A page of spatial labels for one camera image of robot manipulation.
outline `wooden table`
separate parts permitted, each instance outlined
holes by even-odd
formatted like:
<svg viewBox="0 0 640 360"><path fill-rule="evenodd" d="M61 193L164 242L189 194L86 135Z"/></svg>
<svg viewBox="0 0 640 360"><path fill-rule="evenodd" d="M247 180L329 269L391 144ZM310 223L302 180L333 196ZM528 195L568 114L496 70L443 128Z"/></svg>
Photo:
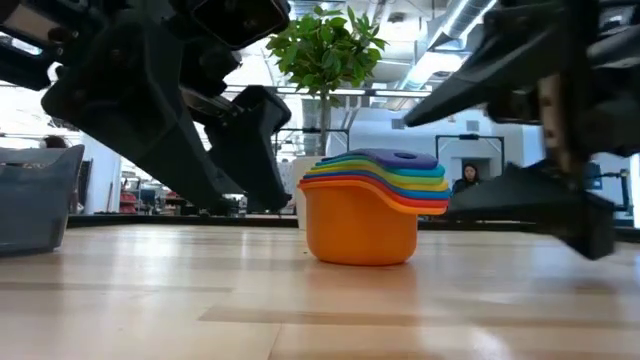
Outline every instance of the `wooden table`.
<svg viewBox="0 0 640 360"><path fill-rule="evenodd" d="M84 228L0 259L2 358L640 358L636 246L590 263L547 237L424 232L410 264L357 268L301 234Z"/></svg>

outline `white planter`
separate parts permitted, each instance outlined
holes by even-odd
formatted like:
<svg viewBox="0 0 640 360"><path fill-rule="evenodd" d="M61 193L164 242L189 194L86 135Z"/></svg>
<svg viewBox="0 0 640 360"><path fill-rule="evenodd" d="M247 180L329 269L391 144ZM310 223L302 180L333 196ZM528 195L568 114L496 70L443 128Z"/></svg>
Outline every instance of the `white planter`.
<svg viewBox="0 0 640 360"><path fill-rule="evenodd" d="M296 186L296 191L293 194L293 200L296 204L298 229L300 230L307 229L307 201L302 190L298 189L298 183L302 180L302 177L304 177L307 171L311 170L311 168L323 158L323 156L305 156L293 160L293 183Z"/></svg>

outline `dark hair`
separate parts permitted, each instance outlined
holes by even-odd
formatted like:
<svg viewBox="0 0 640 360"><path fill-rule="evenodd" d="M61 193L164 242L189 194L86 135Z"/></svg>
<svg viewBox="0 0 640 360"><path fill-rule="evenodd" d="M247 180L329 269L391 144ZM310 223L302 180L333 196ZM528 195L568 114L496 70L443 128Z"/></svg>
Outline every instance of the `dark hair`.
<svg viewBox="0 0 640 360"><path fill-rule="evenodd" d="M478 175L478 168L473 164L464 164L464 167L462 168L462 171L463 171L462 178L464 179L464 181L467 181L467 177L464 174L464 171L467 170L468 167L472 168L473 171L475 171L475 174L473 175L473 180L472 181L473 182L480 181L480 175Z"/></svg>
<svg viewBox="0 0 640 360"><path fill-rule="evenodd" d="M66 149L69 147L63 138L56 135L47 136L42 141L44 141L47 149Z"/></svg>

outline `gray plastic bin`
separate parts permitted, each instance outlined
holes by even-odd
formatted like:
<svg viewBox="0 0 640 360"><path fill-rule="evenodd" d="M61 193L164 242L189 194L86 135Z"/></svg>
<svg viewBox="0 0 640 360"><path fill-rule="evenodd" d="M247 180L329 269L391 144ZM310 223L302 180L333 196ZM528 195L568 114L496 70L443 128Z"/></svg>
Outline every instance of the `gray plastic bin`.
<svg viewBox="0 0 640 360"><path fill-rule="evenodd" d="M83 153L0 148L0 255L60 246Z"/></svg>

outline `doorway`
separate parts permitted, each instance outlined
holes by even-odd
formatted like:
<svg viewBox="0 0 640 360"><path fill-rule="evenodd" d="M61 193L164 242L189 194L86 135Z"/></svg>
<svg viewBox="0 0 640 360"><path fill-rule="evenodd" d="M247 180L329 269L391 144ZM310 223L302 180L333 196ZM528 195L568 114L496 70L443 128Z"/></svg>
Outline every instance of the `doorway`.
<svg viewBox="0 0 640 360"><path fill-rule="evenodd" d="M461 158L461 166L460 172L464 176L464 166L466 164L471 164L478 169L478 176L481 180L489 180L493 176L491 175L491 160L489 158Z"/></svg>

